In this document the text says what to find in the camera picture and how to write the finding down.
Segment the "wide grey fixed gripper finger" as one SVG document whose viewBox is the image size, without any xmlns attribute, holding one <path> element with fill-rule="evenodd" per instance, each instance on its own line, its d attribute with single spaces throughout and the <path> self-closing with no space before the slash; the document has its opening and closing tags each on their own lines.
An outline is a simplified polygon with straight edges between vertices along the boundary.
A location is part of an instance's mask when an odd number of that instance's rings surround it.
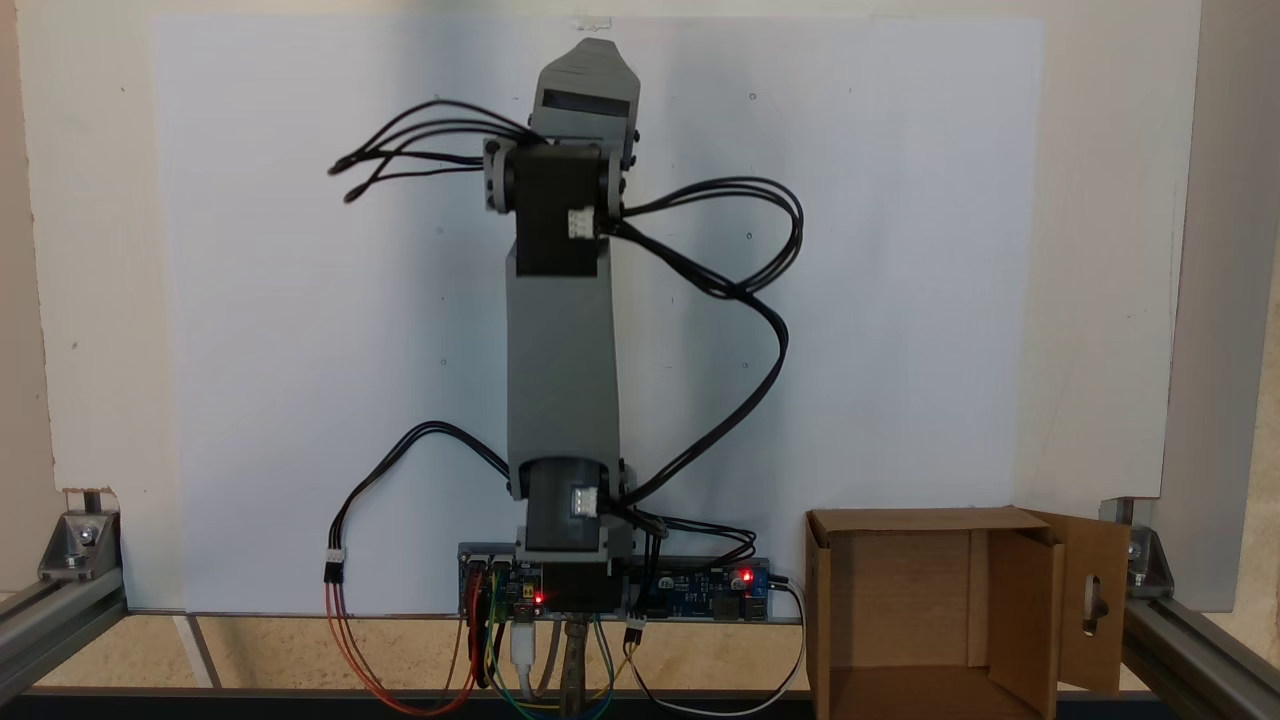
<svg viewBox="0 0 1280 720">
<path fill-rule="evenodd" d="M 640 79 L 613 41 L 582 38 L 548 63 L 538 88 L 589 96 L 639 96 Z"/>
</svg>

